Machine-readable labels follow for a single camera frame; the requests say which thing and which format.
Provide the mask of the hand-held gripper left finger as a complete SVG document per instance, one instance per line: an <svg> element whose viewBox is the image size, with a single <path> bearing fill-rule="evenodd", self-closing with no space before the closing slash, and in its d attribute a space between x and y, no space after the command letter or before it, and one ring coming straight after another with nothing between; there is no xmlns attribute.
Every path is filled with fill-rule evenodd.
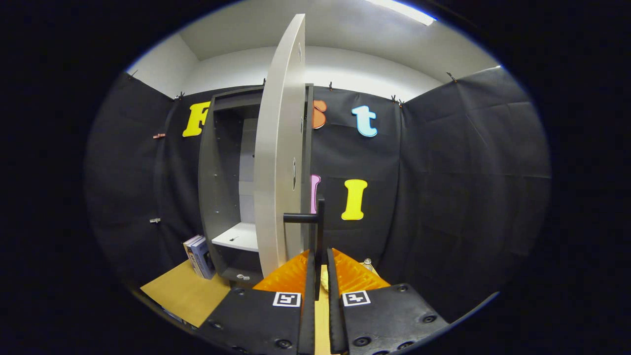
<svg viewBox="0 0 631 355"><path fill-rule="evenodd" d="M316 266L293 257L262 286L230 290L198 329L225 355L313 355Z"/></svg>

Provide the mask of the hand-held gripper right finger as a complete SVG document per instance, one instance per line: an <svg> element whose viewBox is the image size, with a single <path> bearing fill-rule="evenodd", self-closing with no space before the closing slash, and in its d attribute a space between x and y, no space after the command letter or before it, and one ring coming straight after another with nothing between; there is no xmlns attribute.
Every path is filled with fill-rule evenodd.
<svg viewBox="0 0 631 355"><path fill-rule="evenodd" d="M388 284L334 248L327 258L333 354L401 355L450 328L411 285Z"/></svg>

